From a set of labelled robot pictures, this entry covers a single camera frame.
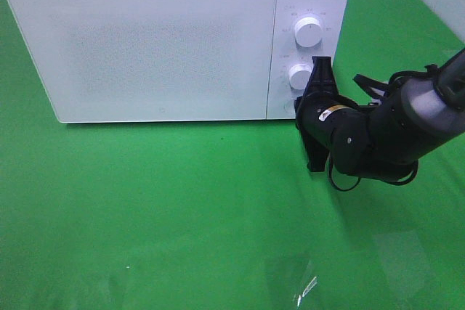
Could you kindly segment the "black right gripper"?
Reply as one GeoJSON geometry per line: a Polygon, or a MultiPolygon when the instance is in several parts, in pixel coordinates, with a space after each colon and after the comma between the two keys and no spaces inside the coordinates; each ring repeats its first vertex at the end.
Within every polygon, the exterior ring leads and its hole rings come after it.
{"type": "Polygon", "coordinates": [[[294,102],[310,172],[324,172],[329,153],[360,152],[360,106],[339,95],[330,56],[313,56],[304,96],[294,102]]]}

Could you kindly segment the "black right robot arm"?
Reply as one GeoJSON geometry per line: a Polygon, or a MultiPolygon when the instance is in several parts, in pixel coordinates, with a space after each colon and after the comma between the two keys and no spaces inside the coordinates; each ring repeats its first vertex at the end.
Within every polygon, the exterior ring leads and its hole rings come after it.
{"type": "Polygon", "coordinates": [[[419,158],[464,133],[464,52],[444,65],[394,73],[388,82],[357,74],[372,98],[367,105],[342,96],[330,57],[314,56],[303,95],[294,102],[296,128],[311,172],[332,171],[401,186],[419,158]]]}

